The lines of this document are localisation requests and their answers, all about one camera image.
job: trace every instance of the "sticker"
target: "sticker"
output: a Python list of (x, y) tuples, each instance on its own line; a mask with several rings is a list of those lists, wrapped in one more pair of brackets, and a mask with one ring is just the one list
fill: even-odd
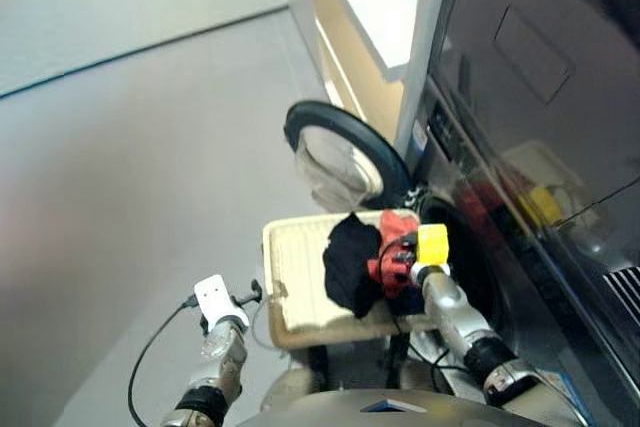
[(427, 141), (429, 138), (427, 137), (427, 133), (424, 131), (420, 122), (417, 120), (413, 122), (413, 129), (411, 129), (412, 136), (411, 138), (416, 143), (420, 150), (424, 150), (427, 145)]
[(578, 396), (575, 387), (569, 380), (569, 377), (564, 373), (552, 372), (550, 370), (540, 370), (538, 369), (538, 373), (544, 377), (544, 379), (549, 382), (552, 386), (562, 392), (567, 398), (571, 399), (573, 404), (578, 408), (580, 413), (587, 420), (589, 425), (593, 425), (593, 419), (591, 418), (589, 411), (585, 407), (582, 399)]

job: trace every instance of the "washing machine door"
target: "washing machine door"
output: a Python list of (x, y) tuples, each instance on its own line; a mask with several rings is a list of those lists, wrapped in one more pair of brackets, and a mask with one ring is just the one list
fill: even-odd
[(412, 187), (394, 148), (331, 104), (296, 103), (287, 113), (284, 134), (313, 199), (329, 212), (399, 207)]

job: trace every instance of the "red cloth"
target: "red cloth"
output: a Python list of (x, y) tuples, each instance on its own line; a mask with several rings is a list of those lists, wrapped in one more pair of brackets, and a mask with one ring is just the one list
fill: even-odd
[[(418, 230), (418, 227), (419, 224), (413, 217), (400, 217), (392, 210), (382, 212), (380, 227), (378, 229), (382, 237), (382, 242), (378, 255), (382, 253), (389, 242), (410, 232), (415, 232)], [(384, 296), (388, 299), (395, 299), (402, 289), (411, 283), (407, 266), (403, 263), (393, 262), (393, 256), (402, 251), (403, 248), (400, 245), (394, 245), (389, 247), (385, 252), (381, 263), (382, 281), (378, 273), (378, 259), (370, 259), (367, 261), (369, 277), (382, 284)], [(406, 279), (398, 279), (396, 274), (405, 275)]]

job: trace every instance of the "yellow object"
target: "yellow object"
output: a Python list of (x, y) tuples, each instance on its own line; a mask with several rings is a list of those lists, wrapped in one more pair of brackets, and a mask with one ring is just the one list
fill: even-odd
[[(543, 222), (553, 224), (562, 218), (560, 205), (544, 185), (538, 185), (529, 191), (528, 202), (523, 196), (518, 196), (518, 201), (538, 227)], [(537, 207), (538, 213), (534, 212), (531, 204)]]
[(444, 224), (425, 224), (418, 227), (416, 261), (423, 265), (444, 264), (449, 257), (449, 238)]

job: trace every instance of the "gray tile floor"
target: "gray tile floor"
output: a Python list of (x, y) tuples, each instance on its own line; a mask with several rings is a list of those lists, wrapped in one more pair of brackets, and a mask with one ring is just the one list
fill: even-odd
[[(16, 412), (4, 424), (133, 425), (126, 384), (153, 330), (213, 273), (246, 292), (262, 278), (263, 225), (318, 212), (282, 124), (324, 95), (283, 12), (0, 102), (0, 393)], [(150, 425), (196, 366), (197, 320), (183, 313), (141, 368)], [(256, 413), (289, 363), (247, 345), (226, 425)]]

